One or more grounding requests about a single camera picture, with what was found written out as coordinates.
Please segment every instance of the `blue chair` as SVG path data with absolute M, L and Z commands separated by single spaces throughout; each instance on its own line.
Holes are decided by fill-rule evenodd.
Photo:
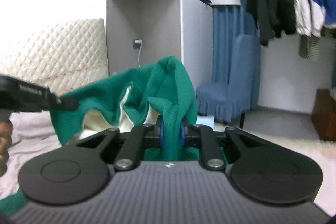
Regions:
M 260 84 L 260 42 L 252 35 L 239 35 L 232 47 L 228 83 L 212 82 L 196 89 L 199 114 L 213 115 L 220 122 L 231 122 L 256 107 Z

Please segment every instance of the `bed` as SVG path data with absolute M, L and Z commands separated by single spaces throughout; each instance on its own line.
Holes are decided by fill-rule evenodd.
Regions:
M 108 76 L 106 36 L 102 19 L 59 22 L 38 28 L 27 39 L 9 42 L 0 50 L 0 72 L 40 85 L 61 95 Z M 49 112 L 14 113 L 8 170 L 0 178 L 0 199 L 17 192 L 17 174 L 29 159 L 60 147 Z M 225 126 L 215 124 L 216 131 Z M 336 214 L 336 145 L 315 140 L 261 138 L 314 159 L 324 180 L 315 203 Z

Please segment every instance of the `green cloth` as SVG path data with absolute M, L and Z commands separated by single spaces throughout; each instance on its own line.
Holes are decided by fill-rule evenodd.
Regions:
M 111 75 L 64 96 L 79 100 L 77 111 L 52 109 L 51 120 L 62 145 L 82 130 L 87 111 L 99 110 L 111 125 L 117 125 L 120 116 L 119 103 L 128 86 L 129 96 L 124 110 L 134 125 L 143 124 L 149 105 L 162 115 L 164 121 L 163 148 L 147 149 L 145 160 L 198 160 L 195 148 L 182 149 L 179 131 L 184 117 L 193 124 L 197 118 L 194 88 L 182 63 L 168 56 L 156 63 L 132 68 Z M 25 205 L 21 191 L 0 201 L 0 210 L 11 215 Z

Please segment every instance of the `black round pad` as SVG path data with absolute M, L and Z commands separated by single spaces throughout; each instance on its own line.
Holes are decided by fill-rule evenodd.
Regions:
M 314 200 L 323 174 L 315 161 L 302 154 L 262 146 L 244 152 L 232 166 L 231 179 L 250 198 L 286 205 Z
M 28 199 L 46 205 L 70 205 L 98 194 L 109 170 L 94 149 L 63 147 L 26 162 L 18 176 Z

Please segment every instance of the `gray ribbed plate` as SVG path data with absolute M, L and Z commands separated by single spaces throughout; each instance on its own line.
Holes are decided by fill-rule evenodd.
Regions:
M 143 161 L 119 172 L 94 198 L 68 207 L 29 202 L 12 216 L 17 224 L 324 224 L 329 220 L 312 202 L 292 207 L 254 203 L 220 172 L 197 161 Z

